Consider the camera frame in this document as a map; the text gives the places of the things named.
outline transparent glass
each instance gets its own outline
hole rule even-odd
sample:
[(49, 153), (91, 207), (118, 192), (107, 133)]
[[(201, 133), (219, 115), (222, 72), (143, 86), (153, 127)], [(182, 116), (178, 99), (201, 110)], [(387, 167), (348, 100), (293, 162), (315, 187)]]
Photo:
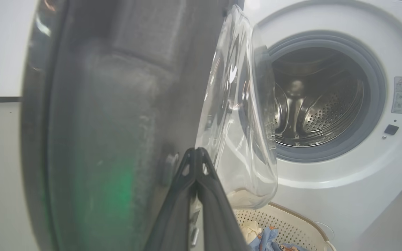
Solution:
[(261, 208), (276, 193), (275, 86), (257, 28), (233, 6), (219, 36), (196, 138), (233, 208)]

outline laundry basket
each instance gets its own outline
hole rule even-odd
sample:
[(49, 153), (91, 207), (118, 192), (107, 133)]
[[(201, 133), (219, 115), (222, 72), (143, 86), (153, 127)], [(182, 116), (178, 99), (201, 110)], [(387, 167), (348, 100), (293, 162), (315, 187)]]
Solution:
[(336, 251), (322, 229), (313, 221), (279, 205), (269, 203), (259, 210), (234, 212), (240, 227), (246, 221), (257, 221), (262, 228), (277, 228), (277, 243), (295, 244), (310, 251)]

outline blue cloth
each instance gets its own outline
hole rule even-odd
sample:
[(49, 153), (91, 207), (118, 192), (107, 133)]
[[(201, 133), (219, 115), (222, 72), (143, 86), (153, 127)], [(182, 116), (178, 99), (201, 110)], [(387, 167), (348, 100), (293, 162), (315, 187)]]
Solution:
[(249, 243), (252, 251), (308, 251), (301, 246), (294, 244), (278, 244), (274, 240), (277, 238), (278, 230), (275, 228), (265, 227), (261, 234), (261, 238), (258, 236)]

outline stainless steel drum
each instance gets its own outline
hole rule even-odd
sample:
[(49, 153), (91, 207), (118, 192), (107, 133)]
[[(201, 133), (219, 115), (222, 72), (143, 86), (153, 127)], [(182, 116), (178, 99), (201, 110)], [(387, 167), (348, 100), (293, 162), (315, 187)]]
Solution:
[(273, 62), (276, 140), (286, 146), (326, 143), (357, 117), (364, 98), (361, 67), (339, 51), (309, 47)]

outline basket rim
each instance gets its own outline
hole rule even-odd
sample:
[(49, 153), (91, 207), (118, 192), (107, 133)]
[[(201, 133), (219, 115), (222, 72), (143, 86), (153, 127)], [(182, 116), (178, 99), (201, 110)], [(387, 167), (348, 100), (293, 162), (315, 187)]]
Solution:
[(279, 209), (279, 210), (285, 211), (286, 213), (292, 214), (293, 216), (295, 216), (295, 217), (297, 217), (297, 218), (299, 218), (299, 219), (301, 219), (301, 220), (303, 220), (303, 221), (306, 221), (308, 224), (310, 224), (311, 226), (313, 226), (313, 227), (320, 233), (320, 235), (322, 235), (322, 238), (323, 238), (323, 240), (324, 240), (325, 242), (329, 242), (329, 241), (330, 241), (330, 240), (328, 239), (327, 235), (325, 234), (325, 232), (322, 230), (322, 228), (320, 228), (314, 221), (312, 221), (312, 220), (308, 219), (307, 217), (302, 216), (302, 215), (300, 215), (300, 214), (298, 214), (298, 213), (296, 213), (296, 212), (294, 212), (294, 211), (292, 211), (292, 210), (289, 210), (289, 209), (286, 208), (286, 207), (283, 207), (283, 206), (281, 206), (281, 205), (278, 205), (278, 204), (276, 204), (276, 203), (269, 202), (268, 205), (271, 206), (271, 207), (275, 207), (275, 208), (277, 208), (277, 209)]

